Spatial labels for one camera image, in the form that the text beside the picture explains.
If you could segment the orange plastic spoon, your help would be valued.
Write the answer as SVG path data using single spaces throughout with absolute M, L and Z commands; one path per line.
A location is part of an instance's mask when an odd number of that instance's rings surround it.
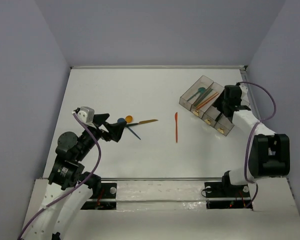
M 132 117 L 131 115 L 127 115 L 127 116 L 125 117 L 125 121 L 126 121 L 128 124 L 130 124 L 130 123 L 133 122 L 133 117 Z

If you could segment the teal plastic spoon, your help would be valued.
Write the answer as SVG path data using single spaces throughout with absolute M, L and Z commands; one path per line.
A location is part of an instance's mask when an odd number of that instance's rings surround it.
M 195 93 L 195 94 L 193 94 L 191 97 L 189 97 L 188 99 L 187 99 L 187 101 L 189 102 L 190 100 L 192 100 L 196 95 L 198 95 L 198 94 L 203 94 L 204 92 L 206 91 L 206 88 L 205 87 L 199 87 L 198 89 L 197 89 L 197 92 Z

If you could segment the gold knife dark handle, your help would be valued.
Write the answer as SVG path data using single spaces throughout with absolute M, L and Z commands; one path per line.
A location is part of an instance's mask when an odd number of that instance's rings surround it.
M 143 124 L 153 123 L 153 122 L 157 122 L 157 121 L 158 121 L 158 119 L 143 120 L 143 121 L 139 121 L 139 122 L 135 122 L 135 123 L 129 123 L 126 125 L 126 127 L 143 125 Z
M 223 115 L 223 113 L 220 112 L 220 113 L 218 114 L 218 116 L 216 117 L 215 121 L 218 122 L 218 121 L 220 120 L 220 118 L 222 117 L 222 115 Z

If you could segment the orange plastic knife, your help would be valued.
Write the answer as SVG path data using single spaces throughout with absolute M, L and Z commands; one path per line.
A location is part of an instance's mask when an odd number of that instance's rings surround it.
M 175 120 L 175 142 L 178 143 L 178 112 L 174 114 Z

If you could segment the orange plastic chopstick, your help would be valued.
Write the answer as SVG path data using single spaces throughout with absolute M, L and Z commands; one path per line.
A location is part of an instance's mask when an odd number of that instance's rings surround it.
M 217 94 L 215 91 L 211 91 L 209 94 L 203 95 L 200 101 L 195 105 L 195 107 L 198 107 L 199 105 L 203 104 L 207 99 L 209 99 L 211 96 Z

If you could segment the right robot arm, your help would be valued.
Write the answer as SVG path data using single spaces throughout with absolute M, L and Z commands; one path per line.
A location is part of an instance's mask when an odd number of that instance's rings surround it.
M 253 184 L 258 179 L 284 177 L 290 173 L 290 139 L 263 124 L 252 110 L 242 103 L 240 83 L 226 85 L 215 102 L 217 109 L 234 126 L 247 135 L 243 167 L 224 173 L 220 190 L 232 196 L 239 186 Z

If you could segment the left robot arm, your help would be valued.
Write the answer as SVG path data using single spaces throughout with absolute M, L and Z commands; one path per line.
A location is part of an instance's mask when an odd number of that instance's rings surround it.
M 84 131 L 80 136 L 71 131 L 59 136 L 40 209 L 23 227 L 20 240 L 63 240 L 85 202 L 102 192 L 101 178 L 94 174 L 97 167 L 85 172 L 81 161 L 93 147 L 100 147 L 100 139 L 118 142 L 127 123 L 123 119 L 110 124 L 108 113 L 95 114 L 89 107 L 77 108 L 72 115 Z

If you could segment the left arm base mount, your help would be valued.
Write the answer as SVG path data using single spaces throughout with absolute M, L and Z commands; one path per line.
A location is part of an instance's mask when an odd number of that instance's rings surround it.
M 81 207 L 81 210 L 116 210 L 117 183 L 102 182 L 98 195 L 90 197 Z

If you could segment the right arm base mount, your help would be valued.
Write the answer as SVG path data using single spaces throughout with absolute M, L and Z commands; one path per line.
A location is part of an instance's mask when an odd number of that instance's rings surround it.
M 201 196 L 206 199 L 208 210 L 252 209 L 248 185 L 224 186 L 220 181 L 204 183 Z

